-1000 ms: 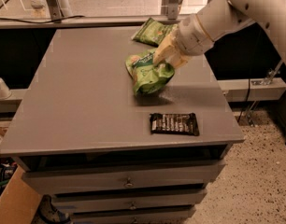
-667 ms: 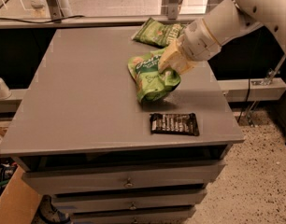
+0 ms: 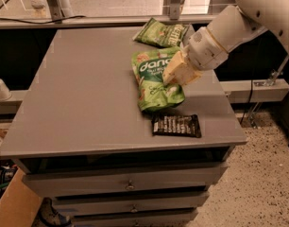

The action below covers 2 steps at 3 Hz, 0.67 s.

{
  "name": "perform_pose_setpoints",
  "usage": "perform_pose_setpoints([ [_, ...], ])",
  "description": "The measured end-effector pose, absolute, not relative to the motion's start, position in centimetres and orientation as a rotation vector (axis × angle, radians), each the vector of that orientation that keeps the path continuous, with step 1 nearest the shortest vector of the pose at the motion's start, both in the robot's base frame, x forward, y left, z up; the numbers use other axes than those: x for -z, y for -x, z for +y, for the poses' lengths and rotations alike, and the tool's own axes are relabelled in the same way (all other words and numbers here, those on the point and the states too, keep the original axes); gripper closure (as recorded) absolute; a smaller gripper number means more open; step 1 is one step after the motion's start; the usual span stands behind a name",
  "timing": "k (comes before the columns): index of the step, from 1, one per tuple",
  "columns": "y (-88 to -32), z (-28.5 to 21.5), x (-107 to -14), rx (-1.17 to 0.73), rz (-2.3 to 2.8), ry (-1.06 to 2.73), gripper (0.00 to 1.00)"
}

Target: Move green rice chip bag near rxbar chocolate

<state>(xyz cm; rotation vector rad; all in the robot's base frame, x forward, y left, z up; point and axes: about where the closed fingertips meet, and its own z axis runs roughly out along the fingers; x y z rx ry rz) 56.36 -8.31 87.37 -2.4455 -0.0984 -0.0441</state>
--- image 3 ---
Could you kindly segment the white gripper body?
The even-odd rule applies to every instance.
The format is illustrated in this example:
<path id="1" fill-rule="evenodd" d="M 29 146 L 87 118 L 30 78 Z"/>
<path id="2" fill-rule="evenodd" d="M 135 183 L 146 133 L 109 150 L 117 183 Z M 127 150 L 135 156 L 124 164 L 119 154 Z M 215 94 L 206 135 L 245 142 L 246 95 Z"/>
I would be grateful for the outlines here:
<path id="1" fill-rule="evenodd" d="M 226 61 L 228 52 L 213 38 L 206 27 L 201 27 L 188 38 L 183 48 L 186 62 L 200 71 L 213 70 Z"/>

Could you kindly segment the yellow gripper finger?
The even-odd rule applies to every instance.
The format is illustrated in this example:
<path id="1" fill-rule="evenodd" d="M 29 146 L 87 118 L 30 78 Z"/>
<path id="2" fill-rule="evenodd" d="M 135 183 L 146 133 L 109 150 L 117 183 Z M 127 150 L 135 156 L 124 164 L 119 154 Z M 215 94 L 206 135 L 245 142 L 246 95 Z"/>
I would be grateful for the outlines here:
<path id="1" fill-rule="evenodd" d="M 185 62 L 181 51 L 177 52 L 170 62 L 166 65 L 162 79 L 165 85 L 177 83 L 184 85 L 187 82 L 188 64 Z"/>
<path id="2" fill-rule="evenodd" d="M 191 65 L 180 62 L 180 63 L 171 63 L 168 66 L 171 84 L 176 83 L 179 85 L 187 85 L 193 80 L 199 79 L 202 73 L 198 70 L 195 70 Z"/>

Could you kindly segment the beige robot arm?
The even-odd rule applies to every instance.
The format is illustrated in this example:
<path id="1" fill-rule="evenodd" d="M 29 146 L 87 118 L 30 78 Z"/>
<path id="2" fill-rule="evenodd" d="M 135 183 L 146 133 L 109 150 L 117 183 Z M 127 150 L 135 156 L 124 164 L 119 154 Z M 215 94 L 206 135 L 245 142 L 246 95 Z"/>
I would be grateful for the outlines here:
<path id="1" fill-rule="evenodd" d="M 226 61 L 229 53 L 266 31 L 289 56 L 289 0 L 235 0 L 188 38 L 165 67 L 164 84 L 186 85 Z"/>

